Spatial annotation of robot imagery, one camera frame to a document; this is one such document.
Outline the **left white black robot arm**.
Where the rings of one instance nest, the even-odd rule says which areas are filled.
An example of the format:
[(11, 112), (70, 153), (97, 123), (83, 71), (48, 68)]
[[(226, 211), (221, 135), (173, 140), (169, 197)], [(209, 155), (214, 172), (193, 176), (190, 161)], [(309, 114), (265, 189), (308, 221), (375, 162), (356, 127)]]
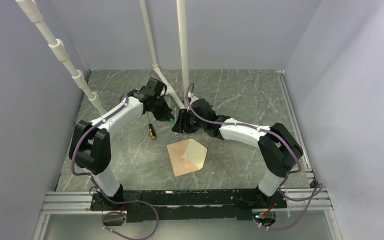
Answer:
[(110, 168), (111, 138), (147, 113), (158, 122), (171, 122), (172, 109), (164, 98), (167, 90), (166, 84), (151, 77), (140, 89), (123, 94), (109, 112), (91, 121), (80, 120), (74, 127), (68, 154), (71, 172), (74, 176), (87, 176), (111, 210), (124, 203), (123, 186)]

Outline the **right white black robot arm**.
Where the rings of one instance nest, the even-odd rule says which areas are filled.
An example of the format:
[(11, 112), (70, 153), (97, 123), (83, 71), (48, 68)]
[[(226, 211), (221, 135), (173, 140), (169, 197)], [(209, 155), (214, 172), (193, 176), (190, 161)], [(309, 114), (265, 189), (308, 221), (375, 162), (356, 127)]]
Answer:
[(282, 123), (260, 126), (241, 122), (216, 114), (203, 98), (194, 101), (190, 109), (181, 109), (171, 130), (178, 134), (204, 130), (212, 138), (237, 141), (260, 150), (267, 171), (257, 186), (255, 200), (262, 208), (275, 201), (275, 192), (303, 156), (302, 147)]

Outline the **yellow black screwdriver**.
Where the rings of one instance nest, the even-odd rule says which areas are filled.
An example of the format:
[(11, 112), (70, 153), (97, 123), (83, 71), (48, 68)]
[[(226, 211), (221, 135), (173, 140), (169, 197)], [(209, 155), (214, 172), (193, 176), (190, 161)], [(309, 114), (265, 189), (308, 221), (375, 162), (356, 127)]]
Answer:
[(157, 138), (157, 135), (156, 135), (153, 123), (151, 121), (150, 114), (147, 112), (146, 115), (147, 115), (147, 118), (148, 118), (148, 133), (149, 133), (149, 136), (150, 136), (150, 138), (152, 140), (155, 140)]

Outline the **white PVC pipe frame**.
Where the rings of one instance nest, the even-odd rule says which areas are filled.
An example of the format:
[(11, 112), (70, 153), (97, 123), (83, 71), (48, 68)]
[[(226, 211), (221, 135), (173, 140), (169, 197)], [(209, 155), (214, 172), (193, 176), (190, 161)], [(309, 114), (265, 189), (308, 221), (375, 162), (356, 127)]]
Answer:
[[(85, 70), (80, 69), (80, 65), (74, 62), (74, 58), (68, 52), (68, 44), (61, 40), (58, 34), (53, 33), (45, 22), (44, 14), (38, 7), (39, 2), (37, 0), (18, 0), (16, 3), (30, 22), (36, 26), (44, 37), (47, 47), (64, 65), (92, 106), (100, 115), (108, 112), (108, 109), (104, 108), (103, 100), (99, 97), (98, 92), (86, 82)], [(89, 69), (150, 70), (167, 85), (166, 95), (174, 100), (176, 106), (184, 109), (186, 106), (182, 96), (183, 89), (175, 88), (173, 82), (169, 80), (158, 64), (147, 3), (144, 0), (132, 1), (128, 3), (128, 6), (133, 7), (133, 13), (130, 16), (133, 18), (134, 26), (139, 29), (135, 31), (132, 26), (129, 26), (127, 31), (137, 34), (138, 43), (133, 43), (133, 37), (128, 37), (127, 42), (123, 43), (125, 36), (121, 32), (122, 28), (110, 26), (115, 22), (114, 19), (93, 23), (91, 27), (82, 26), (80, 30), (76, 30), (67, 18), (63, 19), (63, 23), (71, 31), (77, 52)]]

